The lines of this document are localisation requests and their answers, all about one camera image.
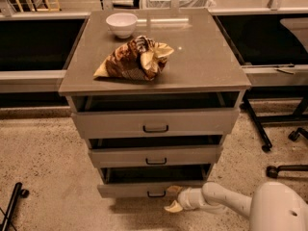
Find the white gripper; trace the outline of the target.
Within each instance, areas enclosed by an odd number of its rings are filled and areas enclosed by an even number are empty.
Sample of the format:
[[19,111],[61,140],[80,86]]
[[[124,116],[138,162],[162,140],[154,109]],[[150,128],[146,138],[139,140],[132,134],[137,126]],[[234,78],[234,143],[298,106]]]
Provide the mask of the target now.
[[200,188],[183,188],[181,186],[170,186],[167,188],[168,196],[178,194],[178,202],[174,200],[169,206],[164,209],[170,213],[179,213],[184,210],[199,209],[203,204],[203,195]]

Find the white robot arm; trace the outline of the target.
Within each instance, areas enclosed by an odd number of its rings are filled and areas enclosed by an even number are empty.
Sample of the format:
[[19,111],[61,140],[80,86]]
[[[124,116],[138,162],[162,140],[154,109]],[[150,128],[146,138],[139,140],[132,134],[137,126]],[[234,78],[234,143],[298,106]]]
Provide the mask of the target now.
[[279,182],[260,185],[252,197],[207,182],[201,188],[171,186],[176,199],[165,207],[170,213],[200,209],[221,214],[227,208],[249,220],[249,231],[308,231],[308,204]]

